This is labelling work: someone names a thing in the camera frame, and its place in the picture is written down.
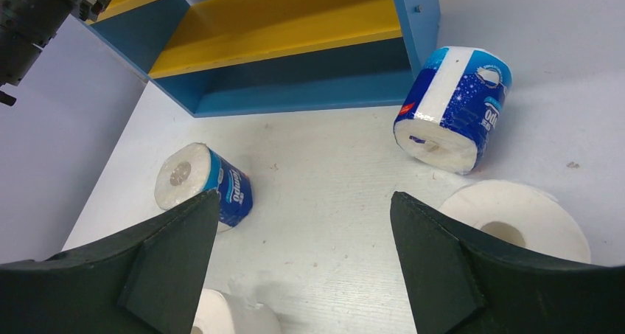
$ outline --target white table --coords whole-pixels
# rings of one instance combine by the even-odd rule
[[[578,221],[593,262],[625,262],[625,5],[621,0],[441,0],[441,45],[506,60],[514,86],[467,178],[420,164],[392,135],[397,107],[193,119],[150,84],[65,249],[161,211],[162,162],[205,142],[249,174],[253,212],[215,240],[205,286],[243,278],[285,333],[414,333],[388,210],[395,190],[439,206],[485,178],[534,185]],[[579,168],[569,168],[569,162]]]

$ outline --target wall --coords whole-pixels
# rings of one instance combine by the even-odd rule
[[[144,82],[75,18],[0,106],[0,263],[61,250]]]

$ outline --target wrapped toilet paper roll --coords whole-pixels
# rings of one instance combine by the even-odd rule
[[[590,248],[575,220],[545,192],[510,181],[482,181],[450,196],[440,212],[508,243],[590,263]]]
[[[508,66],[482,49],[436,50],[395,119],[397,144],[435,167],[470,172],[486,149],[511,84]]]
[[[280,322],[267,305],[203,289],[191,334],[280,334]]]
[[[209,189],[220,195],[218,232],[236,226],[249,214],[252,189],[248,176],[206,145],[192,143],[163,163],[154,198],[161,209],[169,210]]]

